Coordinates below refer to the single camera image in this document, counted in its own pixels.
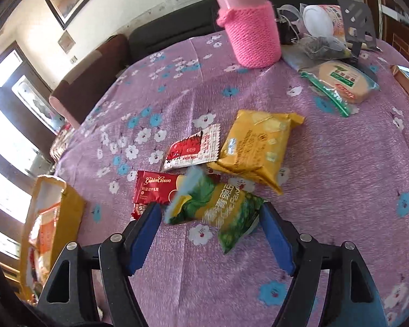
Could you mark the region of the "green pea snack pack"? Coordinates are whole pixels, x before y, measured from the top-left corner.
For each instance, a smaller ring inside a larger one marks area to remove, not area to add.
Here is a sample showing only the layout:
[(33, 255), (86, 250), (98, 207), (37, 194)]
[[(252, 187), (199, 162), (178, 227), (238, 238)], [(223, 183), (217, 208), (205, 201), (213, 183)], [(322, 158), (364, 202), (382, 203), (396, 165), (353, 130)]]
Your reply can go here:
[(215, 227), (219, 243), (227, 254), (258, 224), (264, 199), (239, 187), (215, 181), (201, 168), (189, 168), (171, 203), (165, 210), (168, 225), (200, 221)]

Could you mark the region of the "yellow cheese sandwich cracker pack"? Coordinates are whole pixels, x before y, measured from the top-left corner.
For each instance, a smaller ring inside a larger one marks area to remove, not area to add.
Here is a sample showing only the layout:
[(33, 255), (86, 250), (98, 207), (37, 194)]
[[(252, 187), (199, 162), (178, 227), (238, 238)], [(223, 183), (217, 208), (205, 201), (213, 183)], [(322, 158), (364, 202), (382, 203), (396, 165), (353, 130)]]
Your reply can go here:
[(207, 164), (215, 171), (239, 176), (283, 193), (278, 173), (293, 128), (304, 123), (296, 113), (240, 109), (221, 146), (219, 158)]

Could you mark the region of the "orange chicken cracker pack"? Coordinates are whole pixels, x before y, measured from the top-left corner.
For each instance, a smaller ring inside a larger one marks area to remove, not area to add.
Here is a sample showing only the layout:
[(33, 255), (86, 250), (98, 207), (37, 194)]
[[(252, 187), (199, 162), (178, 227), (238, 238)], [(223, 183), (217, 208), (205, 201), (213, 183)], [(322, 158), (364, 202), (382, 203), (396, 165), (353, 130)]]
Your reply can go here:
[(39, 211), (29, 234), (29, 244), (37, 253), (37, 267), (46, 272), (52, 267), (52, 250), (59, 212), (59, 202)]

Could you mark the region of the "yellow cardboard box tray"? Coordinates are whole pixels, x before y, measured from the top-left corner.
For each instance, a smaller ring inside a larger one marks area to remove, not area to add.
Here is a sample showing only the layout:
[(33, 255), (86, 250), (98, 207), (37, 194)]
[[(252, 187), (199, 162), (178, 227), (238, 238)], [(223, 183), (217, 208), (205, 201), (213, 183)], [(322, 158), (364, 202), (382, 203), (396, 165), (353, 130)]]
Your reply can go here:
[(84, 199), (56, 176), (38, 176), (23, 226), (20, 285), (24, 300), (39, 295), (64, 246), (77, 239)]

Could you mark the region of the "red golden crown snack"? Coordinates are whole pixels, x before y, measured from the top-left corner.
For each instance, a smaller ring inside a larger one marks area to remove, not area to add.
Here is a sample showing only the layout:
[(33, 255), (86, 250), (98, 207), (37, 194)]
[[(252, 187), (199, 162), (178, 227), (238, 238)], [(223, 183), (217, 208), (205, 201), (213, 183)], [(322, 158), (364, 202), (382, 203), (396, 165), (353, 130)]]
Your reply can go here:
[(179, 190), (184, 175), (138, 171), (134, 204), (169, 204)]

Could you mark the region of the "red white sachet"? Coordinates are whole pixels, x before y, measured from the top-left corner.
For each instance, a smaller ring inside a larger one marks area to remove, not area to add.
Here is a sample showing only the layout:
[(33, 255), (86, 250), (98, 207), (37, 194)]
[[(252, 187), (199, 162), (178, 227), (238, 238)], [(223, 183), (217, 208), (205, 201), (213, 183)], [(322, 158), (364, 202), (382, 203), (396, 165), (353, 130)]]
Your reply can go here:
[(202, 165), (219, 158), (220, 125), (208, 126), (201, 131), (173, 143), (165, 153), (162, 172)]

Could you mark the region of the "purple floral tablecloth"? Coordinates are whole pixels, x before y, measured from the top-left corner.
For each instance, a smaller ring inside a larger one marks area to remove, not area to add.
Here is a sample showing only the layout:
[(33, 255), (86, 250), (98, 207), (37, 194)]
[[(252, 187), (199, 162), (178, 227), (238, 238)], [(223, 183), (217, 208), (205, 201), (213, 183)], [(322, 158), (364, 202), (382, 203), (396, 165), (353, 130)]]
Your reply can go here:
[[(169, 147), (215, 123), (221, 141), (270, 170), (283, 193), (239, 174), (221, 178), (269, 200), (320, 242), (355, 243), (390, 326), (409, 320), (409, 96), (380, 43), (362, 63), (378, 91), (342, 117), (285, 62), (239, 66), (224, 32), (192, 38), (130, 66), (74, 133), (57, 174), (88, 203), (78, 235), (120, 231), (138, 171), (158, 171)], [(262, 229), (223, 252), (211, 225), (162, 225), (131, 279), (150, 326), (269, 326), (290, 277)]]

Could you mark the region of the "round biscuit green pack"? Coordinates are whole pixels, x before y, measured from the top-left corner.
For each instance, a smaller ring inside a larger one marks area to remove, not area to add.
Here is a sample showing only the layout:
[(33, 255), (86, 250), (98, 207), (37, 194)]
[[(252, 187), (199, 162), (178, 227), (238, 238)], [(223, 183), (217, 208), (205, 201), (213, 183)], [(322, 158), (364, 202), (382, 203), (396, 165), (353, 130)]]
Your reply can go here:
[(339, 60), (329, 60), (299, 71), (330, 101), (343, 117), (352, 115), (352, 106), (363, 103), (380, 86), (365, 73)]

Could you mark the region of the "bag of dark seeds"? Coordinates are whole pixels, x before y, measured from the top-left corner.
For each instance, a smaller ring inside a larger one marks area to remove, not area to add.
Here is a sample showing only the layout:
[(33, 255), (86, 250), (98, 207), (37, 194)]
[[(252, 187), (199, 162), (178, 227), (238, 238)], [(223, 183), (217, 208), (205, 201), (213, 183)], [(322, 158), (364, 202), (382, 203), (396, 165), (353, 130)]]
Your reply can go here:
[(335, 60), (352, 57), (347, 45), (333, 36), (307, 36), (298, 41), (298, 47), (312, 60)]

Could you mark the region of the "white lidded cup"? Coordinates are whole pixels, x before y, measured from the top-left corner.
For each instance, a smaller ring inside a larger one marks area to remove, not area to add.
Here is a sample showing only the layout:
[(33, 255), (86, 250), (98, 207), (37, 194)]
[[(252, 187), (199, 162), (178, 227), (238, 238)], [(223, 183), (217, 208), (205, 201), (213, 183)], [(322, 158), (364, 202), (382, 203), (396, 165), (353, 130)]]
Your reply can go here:
[(311, 4), (303, 9), (303, 23), (314, 37), (336, 37), (345, 40), (341, 8), (336, 4)]

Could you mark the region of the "pink thermos with knit sleeve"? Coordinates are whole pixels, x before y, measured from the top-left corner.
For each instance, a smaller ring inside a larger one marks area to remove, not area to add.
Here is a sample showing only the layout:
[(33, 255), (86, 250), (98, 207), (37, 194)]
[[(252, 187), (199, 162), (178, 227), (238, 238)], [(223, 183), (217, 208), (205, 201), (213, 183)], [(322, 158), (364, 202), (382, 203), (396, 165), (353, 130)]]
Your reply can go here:
[(264, 68), (281, 58), (281, 43), (273, 5), (268, 0), (216, 0), (217, 25), (225, 29), (237, 61)]

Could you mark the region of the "black sofa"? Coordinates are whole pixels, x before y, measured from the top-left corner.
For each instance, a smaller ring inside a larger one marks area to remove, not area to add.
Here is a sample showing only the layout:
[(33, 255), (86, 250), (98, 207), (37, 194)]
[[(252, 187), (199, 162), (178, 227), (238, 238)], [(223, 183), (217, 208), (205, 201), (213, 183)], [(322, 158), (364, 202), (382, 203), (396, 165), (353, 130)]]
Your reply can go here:
[[(269, 0), (274, 7), (283, 4), (337, 4), (338, 0)], [(192, 37), (221, 31), (216, 24), (219, 5), (216, 0), (202, 0), (159, 17), (138, 27), (128, 37), (131, 62)]]

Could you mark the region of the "small wall plaque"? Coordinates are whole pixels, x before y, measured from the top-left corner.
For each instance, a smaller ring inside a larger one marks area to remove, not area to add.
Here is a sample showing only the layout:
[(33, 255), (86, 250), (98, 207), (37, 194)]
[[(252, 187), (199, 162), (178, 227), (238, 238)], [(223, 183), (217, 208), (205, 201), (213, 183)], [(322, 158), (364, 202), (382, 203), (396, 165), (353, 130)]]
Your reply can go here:
[(68, 31), (65, 31), (60, 36), (57, 43), (65, 54), (68, 54), (73, 48), (73, 46), (75, 45), (75, 41), (71, 37), (71, 35), (68, 33)]

